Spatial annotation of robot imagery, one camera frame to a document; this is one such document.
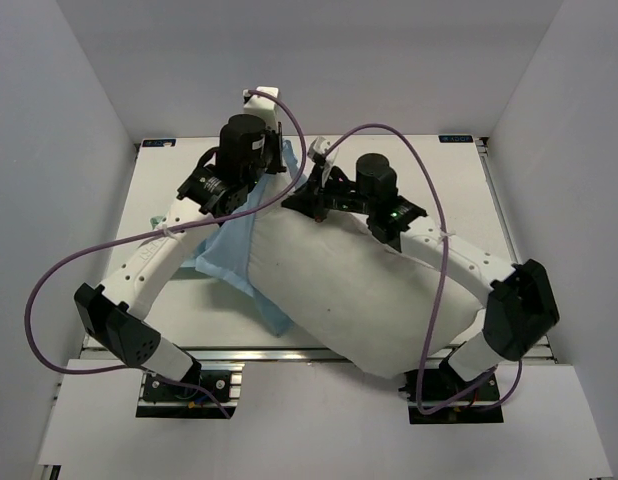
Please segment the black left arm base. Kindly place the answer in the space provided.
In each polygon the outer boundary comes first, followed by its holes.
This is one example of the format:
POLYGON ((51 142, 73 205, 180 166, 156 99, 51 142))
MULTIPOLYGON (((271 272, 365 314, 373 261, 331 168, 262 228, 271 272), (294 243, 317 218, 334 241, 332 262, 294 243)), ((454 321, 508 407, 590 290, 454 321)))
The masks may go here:
POLYGON ((207 393, 165 383, 155 374, 145 374, 135 415, 150 419, 227 420, 237 408, 241 383, 240 366, 211 364, 202 367, 198 385, 216 398, 224 414, 207 393))

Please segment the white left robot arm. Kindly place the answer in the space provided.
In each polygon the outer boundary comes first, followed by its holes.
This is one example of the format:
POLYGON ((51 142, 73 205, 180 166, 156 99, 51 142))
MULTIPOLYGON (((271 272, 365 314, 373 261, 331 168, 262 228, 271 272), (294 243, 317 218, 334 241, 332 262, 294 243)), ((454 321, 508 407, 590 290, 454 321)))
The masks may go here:
POLYGON ((200 387, 200 364, 146 324, 154 301, 181 264, 209 236, 203 220, 218 219, 245 204, 266 173, 284 171, 282 127, 252 114, 232 116, 177 190, 156 238, 97 286, 81 285, 74 300, 86 332, 122 363, 166 378, 177 398, 200 387))

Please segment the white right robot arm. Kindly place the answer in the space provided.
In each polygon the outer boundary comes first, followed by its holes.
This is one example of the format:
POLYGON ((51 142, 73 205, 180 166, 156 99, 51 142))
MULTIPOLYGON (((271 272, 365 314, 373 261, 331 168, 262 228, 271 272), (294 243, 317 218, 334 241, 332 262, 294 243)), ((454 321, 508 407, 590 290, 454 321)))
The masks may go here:
POLYGON ((362 214, 381 243, 439 268, 478 299, 486 309, 481 332, 441 365, 441 388, 452 398, 466 397, 502 361, 520 360, 560 319, 542 264, 515 264, 444 235, 425 209, 399 194, 397 174, 380 154, 359 157, 353 179, 317 158, 308 180, 282 205, 317 222, 330 211, 362 214))

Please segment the white pillow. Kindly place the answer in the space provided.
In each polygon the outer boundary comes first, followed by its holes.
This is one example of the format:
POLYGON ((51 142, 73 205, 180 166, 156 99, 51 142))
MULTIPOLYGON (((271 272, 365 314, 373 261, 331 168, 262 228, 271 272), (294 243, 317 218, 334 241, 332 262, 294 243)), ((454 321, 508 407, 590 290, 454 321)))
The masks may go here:
POLYGON ((279 203, 258 212, 248 279, 296 325, 368 374, 420 361, 437 271, 379 243, 355 216, 321 223, 279 203))

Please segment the blue green satin pillowcase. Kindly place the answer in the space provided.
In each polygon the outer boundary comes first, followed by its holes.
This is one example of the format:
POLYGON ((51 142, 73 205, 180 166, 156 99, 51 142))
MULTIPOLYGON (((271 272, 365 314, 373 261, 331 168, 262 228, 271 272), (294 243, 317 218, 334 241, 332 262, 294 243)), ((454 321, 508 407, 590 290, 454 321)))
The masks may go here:
MULTIPOLYGON (((299 161, 289 139, 283 140, 282 160, 293 178, 298 173, 299 161)), ((279 175, 264 175, 248 194, 246 203, 237 211, 250 210, 264 202, 266 187, 273 186, 272 182, 276 179, 282 180, 279 175)), ((195 270, 222 280, 243 292, 253 299, 262 322, 270 333, 281 336, 292 326, 291 319, 248 280, 250 242, 255 221, 255 215, 250 215, 223 224, 184 260, 177 273, 190 273, 189 271, 195 270)))

